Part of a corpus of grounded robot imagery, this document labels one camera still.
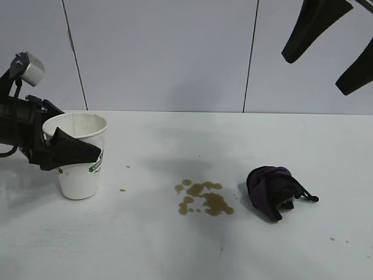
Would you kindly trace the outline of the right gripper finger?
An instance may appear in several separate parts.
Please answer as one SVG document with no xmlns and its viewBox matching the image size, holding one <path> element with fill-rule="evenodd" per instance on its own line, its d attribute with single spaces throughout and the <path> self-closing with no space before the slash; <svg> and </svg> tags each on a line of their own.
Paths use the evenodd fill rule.
<svg viewBox="0 0 373 280">
<path fill-rule="evenodd" d="M 348 96 L 372 82 L 372 40 L 359 57 L 348 67 L 336 81 L 335 85 Z"/>
<path fill-rule="evenodd" d="M 292 64 L 332 24 L 353 9 L 345 0 L 304 0 L 293 31 L 281 54 Z"/>
</svg>

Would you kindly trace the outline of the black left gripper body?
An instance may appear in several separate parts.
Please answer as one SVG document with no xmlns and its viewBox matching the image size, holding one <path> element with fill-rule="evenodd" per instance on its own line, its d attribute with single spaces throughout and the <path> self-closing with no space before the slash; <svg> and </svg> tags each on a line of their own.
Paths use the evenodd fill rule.
<svg viewBox="0 0 373 280">
<path fill-rule="evenodd" d="M 20 151 L 30 163 L 31 138 L 38 132 L 43 137 L 43 100 L 32 95 L 25 100 L 12 96 L 1 99 L 1 144 L 10 146 L 10 151 L 1 153 L 2 158 Z"/>
</svg>

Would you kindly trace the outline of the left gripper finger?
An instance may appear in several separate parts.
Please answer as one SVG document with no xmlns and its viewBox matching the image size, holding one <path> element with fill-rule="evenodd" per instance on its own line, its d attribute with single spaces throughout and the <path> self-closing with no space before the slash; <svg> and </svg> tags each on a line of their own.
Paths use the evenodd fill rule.
<svg viewBox="0 0 373 280">
<path fill-rule="evenodd" d="M 60 110 L 57 106 L 52 104 L 49 100 L 43 100 L 42 111 L 42 123 L 45 123 L 50 118 L 65 113 L 64 111 Z"/>
<path fill-rule="evenodd" d="M 50 140 L 43 139 L 40 132 L 34 133 L 30 145 L 30 163 L 41 170 L 50 171 L 61 166 L 94 163 L 101 149 L 82 142 L 56 128 Z"/>
</svg>

